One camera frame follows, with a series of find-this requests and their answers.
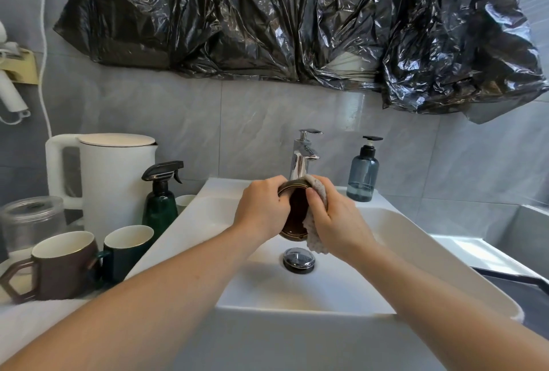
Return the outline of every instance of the chrome faucet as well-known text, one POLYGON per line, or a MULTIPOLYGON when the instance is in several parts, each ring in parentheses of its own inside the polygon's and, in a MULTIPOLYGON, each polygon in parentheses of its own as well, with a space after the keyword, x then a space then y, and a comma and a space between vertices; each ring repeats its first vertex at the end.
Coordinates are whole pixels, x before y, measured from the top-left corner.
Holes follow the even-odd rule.
POLYGON ((309 160, 318 160, 320 157, 311 147, 311 140, 307 140, 307 133, 323 134, 317 129, 301 129, 301 136, 294 141, 294 152, 292 154, 292 167, 290 180, 305 176, 309 168, 309 160))

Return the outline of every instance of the soap dispenser bottle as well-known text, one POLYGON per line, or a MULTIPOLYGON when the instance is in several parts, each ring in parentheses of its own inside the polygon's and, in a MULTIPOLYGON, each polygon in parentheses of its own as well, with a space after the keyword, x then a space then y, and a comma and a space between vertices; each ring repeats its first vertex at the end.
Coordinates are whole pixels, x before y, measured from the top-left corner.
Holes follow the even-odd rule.
POLYGON ((150 166, 142 180, 153 182, 153 191, 147 195, 145 209, 143 211, 143 225, 154 230, 153 242, 168 229, 177 218, 177 205, 175 196, 168 190, 168 180, 174 176, 175 180, 181 183, 177 171, 183 168, 181 160, 168 161, 150 166))
POLYGON ((383 138, 370 135, 362 138, 366 139, 366 144, 360 149, 360 156, 356 156, 351 163, 347 196, 359 202, 369 202, 374 194, 379 170, 379 161, 374 157, 374 141, 380 141, 383 138))

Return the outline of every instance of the person's right arm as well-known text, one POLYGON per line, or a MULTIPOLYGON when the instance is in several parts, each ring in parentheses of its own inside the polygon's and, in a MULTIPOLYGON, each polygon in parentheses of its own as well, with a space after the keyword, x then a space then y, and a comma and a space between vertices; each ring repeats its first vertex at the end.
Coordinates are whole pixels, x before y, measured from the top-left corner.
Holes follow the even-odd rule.
POLYGON ((352 200, 326 187, 307 199, 321 241, 358 270, 449 369, 549 370, 549 341, 415 268, 375 241, 352 200))

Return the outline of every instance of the gray cloth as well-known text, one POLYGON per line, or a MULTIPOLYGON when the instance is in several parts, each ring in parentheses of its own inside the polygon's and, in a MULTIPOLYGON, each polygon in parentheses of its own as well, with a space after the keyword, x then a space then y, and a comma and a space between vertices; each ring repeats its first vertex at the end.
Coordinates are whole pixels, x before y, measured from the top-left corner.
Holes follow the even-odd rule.
MULTIPOLYGON (((304 178, 311 184, 311 187, 317 191, 320 198, 322 199, 322 202, 324 203, 324 207, 328 209, 328 198, 326 198, 326 188, 324 187, 322 182, 312 177, 310 174, 306 174, 304 178)), ((316 231, 315 220, 312 216, 311 208, 307 210, 307 215, 303 220, 303 226, 307 230, 307 247, 309 248, 309 250, 318 252, 320 254, 327 254, 328 249, 324 246, 322 241, 320 241, 319 234, 316 231)))

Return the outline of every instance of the sink basin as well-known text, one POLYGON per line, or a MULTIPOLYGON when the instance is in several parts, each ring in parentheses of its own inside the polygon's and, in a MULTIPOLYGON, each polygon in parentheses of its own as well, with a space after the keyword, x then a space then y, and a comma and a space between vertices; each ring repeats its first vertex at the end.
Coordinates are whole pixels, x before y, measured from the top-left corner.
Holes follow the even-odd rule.
MULTIPOLYGON (((179 254, 229 227, 242 190, 248 184, 243 180, 208 180, 195 200, 128 276, 179 254)), ((523 319, 522 310, 509 296, 453 256, 379 194, 371 202, 357 202, 357 206, 376 239, 402 258, 484 301, 505 316, 523 319)), ((217 307, 361 316, 395 313, 356 270, 330 254, 315 254, 315 269, 309 274, 300 275, 286 270, 281 256, 292 247, 306 248, 306 243, 294 243, 276 236, 261 245, 230 281, 217 307)))
MULTIPOLYGON (((209 179, 195 200, 143 256, 131 277, 231 225, 249 181, 209 179)), ((411 264, 522 320, 505 293, 399 213, 377 192, 357 202, 376 239, 411 264)), ((357 271, 315 254, 305 275, 286 270, 281 254, 305 247, 276 236, 253 253, 227 285, 168 369, 188 371, 442 371, 429 348, 357 271)))

